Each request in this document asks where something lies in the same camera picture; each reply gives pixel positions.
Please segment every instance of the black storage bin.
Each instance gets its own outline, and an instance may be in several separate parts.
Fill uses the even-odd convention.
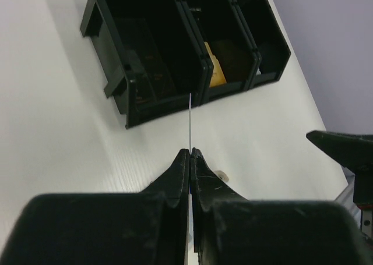
[[[212,69],[180,0],[88,0],[90,36],[126,127],[201,103]]]
[[[268,0],[233,1],[261,60],[249,89],[280,80],[291,52]]]
[[[226,81],[212,86],[213,83],[207,80],[202,103],[247,90],[259,59],[232,5],[233,0],[181,2],[207,63],[212,68],[212,62],[221,67],[215,66],[212,80],[218,69]]]

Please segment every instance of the orange object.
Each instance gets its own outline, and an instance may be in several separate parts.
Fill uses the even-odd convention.
[[[214,64],[214,72],[211,77],[210,87],[221,86],[222,84],[226,84],[226,77],[224,76],[219,60],[217,60],[216,56],[212,54],[212,50],[210,48],[209,43],[205,42],[205,46],[207,48],[207,51],[209,52],[212,63]]]

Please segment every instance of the thin wire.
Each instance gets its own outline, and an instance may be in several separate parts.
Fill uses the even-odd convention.
[[[189,152],[192,153],[192,93],[189,94]]]

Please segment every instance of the gray wall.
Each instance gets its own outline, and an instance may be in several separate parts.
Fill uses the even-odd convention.
[[[373,1],[274,2],[327,130],[373,134]]]

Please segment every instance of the white tabletop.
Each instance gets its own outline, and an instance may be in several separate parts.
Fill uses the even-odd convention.
[[[0,0],[0,246],[31,197],[136,192],[189,146],[186,111],[125,129],[80,35],[86,1]],[[294,51],[280,82],[195,108],[192,123],[193,146],[248,199],[335,199],[347,185],[305,138],[324,127]]]

